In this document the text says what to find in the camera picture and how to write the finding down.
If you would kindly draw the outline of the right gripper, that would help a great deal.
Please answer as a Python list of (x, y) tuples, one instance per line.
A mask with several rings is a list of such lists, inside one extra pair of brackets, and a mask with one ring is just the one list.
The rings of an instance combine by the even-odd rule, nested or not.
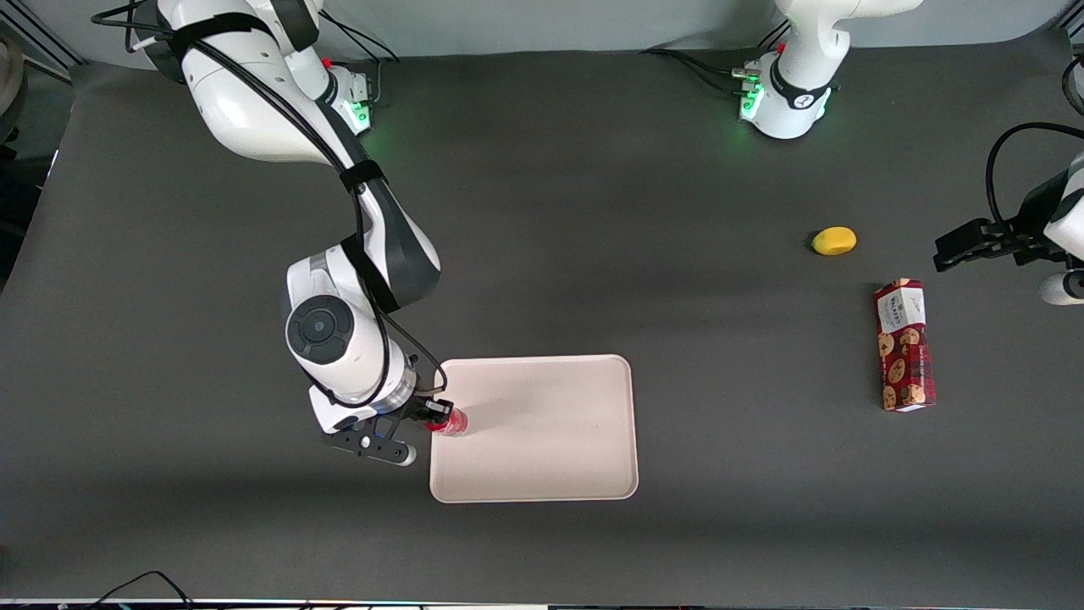
[(340, 395), (333, 391), (326, 395), (324, 391), (318, 389), (317, 385), (311, 385), (308, 390), (311, 406), (314, 411), (318, 424), (325, 434), (334, 434), (344, 429), (348, 424), (344, 420), (353, 418), (353, 421), (364, 421), (383, 414), (392, 413), (398, 410), (400, 421), (423, 421), (423, 424), (449, 424), (453, 418), (453, 402), (446, 399), (425, 399), (423, 402), (406, 402), (417, 389), (414, 385), (396, 387), (393, 390), (384, 387), (382, 393), (374, 402), (362, 405), (363, 399), (371, 394), (371, 391), (353, 391)]

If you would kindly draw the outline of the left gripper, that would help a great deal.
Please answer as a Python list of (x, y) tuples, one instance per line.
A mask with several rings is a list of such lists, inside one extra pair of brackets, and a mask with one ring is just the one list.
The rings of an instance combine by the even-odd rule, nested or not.
[(934, 242), (937, 273), (946, 273), (953, 267), (972, 260), (1008, 255), (1014, 258), (1015, 265), (1027, 265), (1035, 260), (1067, 265), (1070, 255), (1044, 235), (1044, 229), (1060, 205), (1067, 181), (1068, 171), (1062, 170), (1037, 189), (1030, 190), (1019, 211), (1010, 219), (1001, 213), (996, 198), (990, 198), (988, 206), (993, 220), (973, 219), (955, 231), (955, 241)]

